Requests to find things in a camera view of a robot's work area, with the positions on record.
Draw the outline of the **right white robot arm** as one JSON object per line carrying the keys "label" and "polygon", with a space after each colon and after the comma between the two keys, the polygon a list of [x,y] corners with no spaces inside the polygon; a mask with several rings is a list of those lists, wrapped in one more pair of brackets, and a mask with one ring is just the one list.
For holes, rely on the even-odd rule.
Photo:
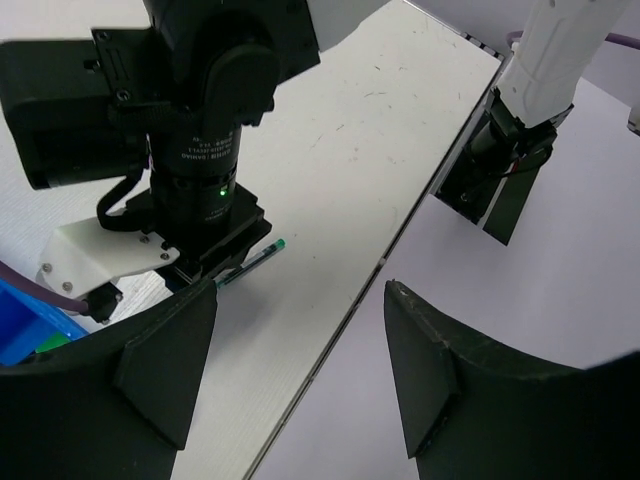
{"label": "right white robot arm", "polygon": [[[145,28],[5,40],[1,105],[36,190],[116,185],[98,236],[157,235],[159,274],[184,288],[237,266],[269,233],[236,181],[241,132],[378,1],[148,1]],[[471,221],[500,181],[540,169],[577,83],[625,1],[539,1],[438,197]]]}

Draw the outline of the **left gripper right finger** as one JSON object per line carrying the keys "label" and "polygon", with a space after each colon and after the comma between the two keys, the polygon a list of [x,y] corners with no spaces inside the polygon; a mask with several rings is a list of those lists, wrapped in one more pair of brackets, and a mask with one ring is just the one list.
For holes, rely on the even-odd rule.
{"label": "left gripper right finger", "polygon": [[639,356],[576,369],[509,347],[389,281],[405,446],[423,479],[635,479]]}

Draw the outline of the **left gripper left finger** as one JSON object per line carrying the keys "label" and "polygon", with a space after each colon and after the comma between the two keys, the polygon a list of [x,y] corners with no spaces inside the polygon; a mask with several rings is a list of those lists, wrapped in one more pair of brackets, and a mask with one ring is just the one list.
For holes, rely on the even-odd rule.
{"label": "left gripper left finger", "polygon": [[186,447],[217,311],[202,279],[1,369],[4,479],[168,479]]}

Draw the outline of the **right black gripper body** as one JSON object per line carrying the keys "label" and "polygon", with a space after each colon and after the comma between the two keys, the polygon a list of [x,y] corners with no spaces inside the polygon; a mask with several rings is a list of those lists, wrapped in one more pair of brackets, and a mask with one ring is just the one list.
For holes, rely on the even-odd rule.
{"label": "right black gripper body", "polygon": [[234,182],[154,182],[125,206],[142,216],[145,233],[163,239],[164,252],[179,252],[177,260],[157,270],[169,288],[239,266],[272,229],[258,198]]}

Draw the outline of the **green cap highlighter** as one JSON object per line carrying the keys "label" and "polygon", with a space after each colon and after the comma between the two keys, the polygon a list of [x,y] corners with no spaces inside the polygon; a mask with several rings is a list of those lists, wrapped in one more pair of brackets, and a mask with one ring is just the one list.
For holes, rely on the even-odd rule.
{"label": "green cap highlighter", "polygon": [[64,346],[70,342],[71,340],[67,336],[59,332],[56,332],[47,340],[45,340],[40,346],[38,346],[35,349],[35,353],[40,354],[40,353],[48,352],[48,351],[57,349],[61,346]]}

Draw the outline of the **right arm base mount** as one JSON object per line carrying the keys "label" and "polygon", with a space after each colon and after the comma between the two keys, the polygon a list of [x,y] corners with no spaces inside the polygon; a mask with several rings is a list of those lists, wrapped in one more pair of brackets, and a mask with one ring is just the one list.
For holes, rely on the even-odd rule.
{"label": "right arm base mount", "polygon": [[552,122],[527,129],[494,97],[454,155],[435,196],[506,245],[556,138]]}

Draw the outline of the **green refill pen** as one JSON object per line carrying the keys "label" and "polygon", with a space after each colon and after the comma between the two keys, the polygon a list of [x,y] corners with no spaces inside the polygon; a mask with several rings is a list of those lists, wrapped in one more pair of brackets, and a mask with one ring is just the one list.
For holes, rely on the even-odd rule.
{"label": "green refill pen", "polygon": [[216,287],[218,289],[221,289],[230,285],[234,281],[239,280],[240,278],[246,276],[256,268],[258,268],[259,266],[267,262],[269,259],[277,255],[280,251],[284,250],[285,248],[286,248],[285,240],[282,238],[278,239],[271,245],[265,247],[255,255],[246,259],[238,267],[224,274],[221,274],[219,277],[217,277],[215,281]]}

